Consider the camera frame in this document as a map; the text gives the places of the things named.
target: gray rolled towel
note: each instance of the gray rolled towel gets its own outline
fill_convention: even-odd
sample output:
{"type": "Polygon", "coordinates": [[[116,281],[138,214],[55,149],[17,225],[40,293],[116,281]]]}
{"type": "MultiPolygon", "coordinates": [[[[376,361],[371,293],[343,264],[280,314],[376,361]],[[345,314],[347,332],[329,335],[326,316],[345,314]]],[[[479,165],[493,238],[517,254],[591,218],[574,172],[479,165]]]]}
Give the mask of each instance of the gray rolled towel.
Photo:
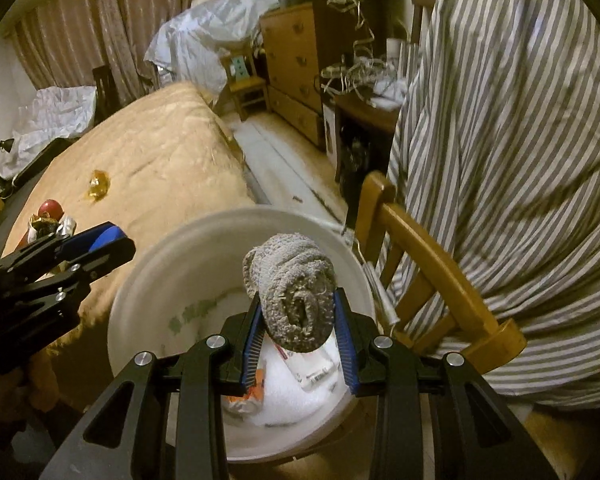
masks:
{"type": "Polygon", "coordinates": [[[250,298],[260,294],[269,336],[293,352],[320,348],[333,329],[333,264],[304,235],[278,234],[242,262],[250,298]]]}

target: red ball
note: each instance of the red ball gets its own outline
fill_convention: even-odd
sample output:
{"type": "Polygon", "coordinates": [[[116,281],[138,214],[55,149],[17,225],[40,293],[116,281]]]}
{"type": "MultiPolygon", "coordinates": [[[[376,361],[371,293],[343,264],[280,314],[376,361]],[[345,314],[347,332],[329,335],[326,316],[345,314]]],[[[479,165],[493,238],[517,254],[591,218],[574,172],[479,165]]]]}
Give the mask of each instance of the red ball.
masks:
{"type": "Polygon", "coordinates": [[[38,216],[42,216],[42,213],[49,213],[51,218],[59,222],[64,211],[62,211],[62,206],[55,200],[45,200],[38,209],[38,216]]]}

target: floor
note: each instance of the floor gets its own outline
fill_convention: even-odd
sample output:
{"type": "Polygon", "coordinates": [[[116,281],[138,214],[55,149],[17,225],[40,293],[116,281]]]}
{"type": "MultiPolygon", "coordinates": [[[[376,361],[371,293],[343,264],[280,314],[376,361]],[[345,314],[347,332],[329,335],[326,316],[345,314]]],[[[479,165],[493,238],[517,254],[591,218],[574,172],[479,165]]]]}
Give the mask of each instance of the floor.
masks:
{"type": "MultiPolygon", "coordinates": [[[[261,112],[241,122],[231,113],[222,117],[234,131],[246,161],[262,186],[269,201],[275,205],[321,219],[343,222],[346,204],[333,181],[334,170],[327,156],[321,153],[295,128],[275,114],[261,112]]],[[[421,399],[424,414],[426,397],[421,399]]],[[[525,406],[513,409],[527,431],[553,465],[560,480],[574,478],[582,464],[600,444],[600,413],[561,413],[546,408],[525,406]]],[[[334,442],[317,452],[289,462],[272,464],[232,465],[235,480],[292,480],[312,478],[368,478],[373,443],[375,415],[366,404],[362,416],[348,421],[353,429],[344,428],[334,442]]],[[[433,442],[430,418],[424,416],[424,478],[434,478],[433,442]]]]}

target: gray and white striped cloth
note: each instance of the gray and white striped cloth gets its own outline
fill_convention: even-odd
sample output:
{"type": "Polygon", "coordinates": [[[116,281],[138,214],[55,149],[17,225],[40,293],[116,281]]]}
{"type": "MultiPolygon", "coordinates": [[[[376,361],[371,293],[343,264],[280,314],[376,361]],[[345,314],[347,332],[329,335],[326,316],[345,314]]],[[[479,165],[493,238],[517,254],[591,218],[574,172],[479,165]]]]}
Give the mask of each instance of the gray and white striped cloth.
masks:
{"type": "MultiPolygon", "coordinates": [[[[582,0],[438,0],[420,51],[388,176],[528,339],[486,378],[522,400],[600,406],[600,26],[582,0]]],[[[402,262],[394,300],[414,270],[402,262]]],[[[443,309],[433,298],[408,332],[443,309]]]]}

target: chest of drawers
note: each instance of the chest of drawers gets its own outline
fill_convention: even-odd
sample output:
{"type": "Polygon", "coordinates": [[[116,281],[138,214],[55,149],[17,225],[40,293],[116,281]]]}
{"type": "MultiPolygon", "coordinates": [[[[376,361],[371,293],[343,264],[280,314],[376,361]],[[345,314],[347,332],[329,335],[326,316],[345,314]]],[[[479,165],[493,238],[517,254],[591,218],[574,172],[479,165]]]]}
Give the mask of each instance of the chest of drawers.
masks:
{"type": "MultiPolygon", "coordinates": [[[[374,26],[380,22],[376,7],[368,4],[363,12],[376,35],[378,56],[384,40],[374,26]]],[[[357,22],[357,14],[339,12],[325,0],[274,10],[260,19],[270,86],[279,103],[272,100],[272,108],[320,148],[320,70],[340,62],[342,54],[353,52],[355,40],[366,38],[364,27],[356,30],[357,22]]]]}

